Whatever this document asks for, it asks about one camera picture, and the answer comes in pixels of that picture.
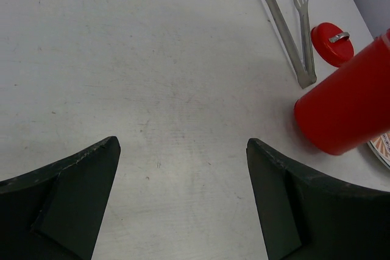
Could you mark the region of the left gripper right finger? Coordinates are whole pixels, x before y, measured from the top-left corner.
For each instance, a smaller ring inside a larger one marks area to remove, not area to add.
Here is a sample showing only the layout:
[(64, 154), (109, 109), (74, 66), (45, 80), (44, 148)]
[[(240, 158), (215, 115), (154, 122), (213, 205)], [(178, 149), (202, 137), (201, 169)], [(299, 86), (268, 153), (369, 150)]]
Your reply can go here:
[(319, 172), (252, 138), (247, 165), (269, 259), (388, 259), (389, 193)]

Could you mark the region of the red container lid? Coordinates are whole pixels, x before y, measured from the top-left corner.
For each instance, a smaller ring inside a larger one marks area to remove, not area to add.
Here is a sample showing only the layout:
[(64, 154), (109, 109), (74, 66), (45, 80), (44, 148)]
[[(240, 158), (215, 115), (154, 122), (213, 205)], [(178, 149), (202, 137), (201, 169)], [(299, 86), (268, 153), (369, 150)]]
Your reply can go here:
[(355, 55), (350, 34), (333, 23), (321, 23), (312, 28), (311, 40), (317, 53), (336, 68)]

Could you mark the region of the metal food tongs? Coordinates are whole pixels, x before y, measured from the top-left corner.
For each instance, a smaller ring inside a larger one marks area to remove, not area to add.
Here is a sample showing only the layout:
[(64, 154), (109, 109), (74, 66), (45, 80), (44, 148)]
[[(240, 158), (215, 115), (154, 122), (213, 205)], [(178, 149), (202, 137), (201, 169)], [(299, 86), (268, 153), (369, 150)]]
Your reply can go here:
[(303, 53), (303, 58), (300, 58), (299, 51), (283, 17), (282, 11), (278, 6), (277, 0), (265, 0), (272, 19), (275, 22), (287, 56), (296, 73), (298, 84), (302, 89), (308, 88), (317, 81), (314, 66), (313, 48), (311, 43), (308, 1), (309, 0), (293, 0), (300, 20), (300, 33)]

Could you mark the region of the red cylindrical lunch container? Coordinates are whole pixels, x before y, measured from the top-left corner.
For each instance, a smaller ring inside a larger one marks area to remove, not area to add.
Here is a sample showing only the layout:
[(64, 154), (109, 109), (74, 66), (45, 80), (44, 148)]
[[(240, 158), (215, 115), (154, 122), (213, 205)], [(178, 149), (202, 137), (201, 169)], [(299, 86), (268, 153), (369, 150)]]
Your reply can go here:
[(389, 33), (343, 64), (294, 106), (309, 142), (342, 155), (389, 131)]

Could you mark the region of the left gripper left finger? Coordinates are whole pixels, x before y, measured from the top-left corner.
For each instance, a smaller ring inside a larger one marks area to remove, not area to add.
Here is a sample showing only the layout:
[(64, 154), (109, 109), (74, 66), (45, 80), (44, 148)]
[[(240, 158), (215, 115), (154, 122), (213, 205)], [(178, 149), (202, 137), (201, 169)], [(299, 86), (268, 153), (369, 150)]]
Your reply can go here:
[(109, 136), (1, 182), (1, 259), (91, 259), (119, 163)]

